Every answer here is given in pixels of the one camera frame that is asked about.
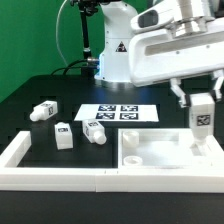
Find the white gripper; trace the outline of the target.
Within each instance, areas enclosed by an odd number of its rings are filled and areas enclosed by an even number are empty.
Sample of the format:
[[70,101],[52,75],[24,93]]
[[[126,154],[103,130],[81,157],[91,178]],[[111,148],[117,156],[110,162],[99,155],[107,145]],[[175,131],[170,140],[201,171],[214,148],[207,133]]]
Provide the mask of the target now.
[[182,38],[173,38],[167,29],[136,35],[129,45],[132,83],[146,86],[171,79],[171,90],[185,108],[190,106],[190,98],[178,78],[214,71],[211,95],[220,101],[224,83],[224,23],[208,23],[207,29],[205,33]]

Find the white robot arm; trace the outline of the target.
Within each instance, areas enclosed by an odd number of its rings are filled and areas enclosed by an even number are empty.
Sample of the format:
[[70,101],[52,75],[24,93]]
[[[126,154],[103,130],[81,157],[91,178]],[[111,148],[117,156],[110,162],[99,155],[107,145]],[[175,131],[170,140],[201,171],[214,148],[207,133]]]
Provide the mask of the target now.
[[189,77],[211,74],[211,96],[222,98],[224,83],[224,0],[163,0],[142,13],[124,2],[101,5],[105,48],[97,83],[111,87],[168,82],[188,107],[180,88]]

